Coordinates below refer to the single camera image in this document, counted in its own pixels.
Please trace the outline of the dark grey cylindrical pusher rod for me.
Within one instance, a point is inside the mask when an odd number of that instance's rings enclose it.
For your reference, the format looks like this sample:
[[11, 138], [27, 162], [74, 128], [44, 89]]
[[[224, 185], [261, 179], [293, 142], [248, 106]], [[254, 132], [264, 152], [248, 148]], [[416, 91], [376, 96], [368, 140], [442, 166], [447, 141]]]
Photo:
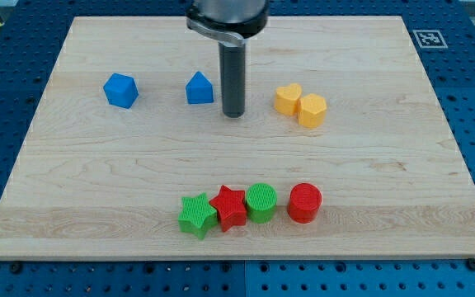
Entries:
[[246, 47], [219, 43], [219, 68], [223, 113], [238, 118], [245, 112]]

